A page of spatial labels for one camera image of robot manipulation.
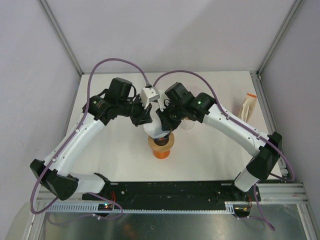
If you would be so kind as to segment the orange glass carafe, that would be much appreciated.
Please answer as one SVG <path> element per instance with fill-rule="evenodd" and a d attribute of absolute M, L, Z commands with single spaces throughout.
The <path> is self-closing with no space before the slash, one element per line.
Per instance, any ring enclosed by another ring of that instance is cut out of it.
<path fill-rule="evenodd" d="M 152 153 L 157 159 L 165 159 L 170 155 L 171 151 L 170 150 L 167 150 L 167 151 L 153 150 Z"/>

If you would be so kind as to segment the single white paper filter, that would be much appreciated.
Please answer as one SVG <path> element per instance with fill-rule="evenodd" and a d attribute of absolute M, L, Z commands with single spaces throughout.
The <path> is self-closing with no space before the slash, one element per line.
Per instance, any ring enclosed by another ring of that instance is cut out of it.
<path fill-rule="evenodd" d="M 162 123 L 157 114 L 151 116 L 152 122 L 143 125 L 144 131 L 152 139 L 160 139 L 168 134 L 168 131 L 162 130 Z"/>

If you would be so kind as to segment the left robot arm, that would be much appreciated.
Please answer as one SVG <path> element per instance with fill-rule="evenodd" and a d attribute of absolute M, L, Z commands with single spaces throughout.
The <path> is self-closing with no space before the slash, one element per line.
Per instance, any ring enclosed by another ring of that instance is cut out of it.
<path fill-rule="evenodd" d="M 109 88 L 87 99 L 80 119 L 71 132 L 44 160 L 34 159 L 30 169 L 40 184 L 59 200 L 67 200 L 75 193 L 93 192 L 100 200 L 110 196 L 111 188 L 103 177 L 71 174 L 71 169 L 87 144 L 113 119 L 129 117 L 137 126 L 151 123 L 151 99 L 157 91 L 145 87 L 130 97 L 133 84 L 123 78 L 113 78 Z"/>

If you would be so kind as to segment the clear glass carafe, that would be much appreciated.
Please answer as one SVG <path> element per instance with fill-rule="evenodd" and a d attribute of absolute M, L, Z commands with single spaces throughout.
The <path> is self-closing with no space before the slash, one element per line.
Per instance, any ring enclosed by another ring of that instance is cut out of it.
<path fill-rule="evenodd" d="M 194 121 L 192 121 L 192 120 L 189 120 L 189 119 L 184 119 L 182 122 L 181 122 L 181 128 L 183 129 L 183 130 L 186 130 L 186 131 L 188 131 L 188 130 L 191 130 L 191 129 L 193 129 L 194 127 L 195 127 L 195 122 Z"/>

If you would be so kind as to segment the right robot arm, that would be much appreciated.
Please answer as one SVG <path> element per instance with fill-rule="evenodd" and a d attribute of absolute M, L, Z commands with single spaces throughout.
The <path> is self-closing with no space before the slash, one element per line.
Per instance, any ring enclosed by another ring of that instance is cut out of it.
<path fill-rule="evenodd" d="M 280 158 L 282 136 L 254 129 L 225 108 L 219 107 L 215 98 L 201 92 L 194 96 L 180 82 L 166 91 L 160 91 L 156 114 L 163 131 L 174 131 L 182 120 L 188 118 L 212 127 L 242 146 L 252 157 L 244 170 L 235 178 L 230 188 L 231 196 L 242 201 L 258 181 L 266 180 Z"/>

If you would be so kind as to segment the pink glass dripper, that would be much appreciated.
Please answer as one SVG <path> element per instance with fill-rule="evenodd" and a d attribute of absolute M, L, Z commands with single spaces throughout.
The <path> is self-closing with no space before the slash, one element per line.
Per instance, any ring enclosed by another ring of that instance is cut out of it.
<path fill-rule="evenodd" d="M 194 95 L 197 96 L 202 90 L 198 86 L 189 86 L 188 90 Z"/>

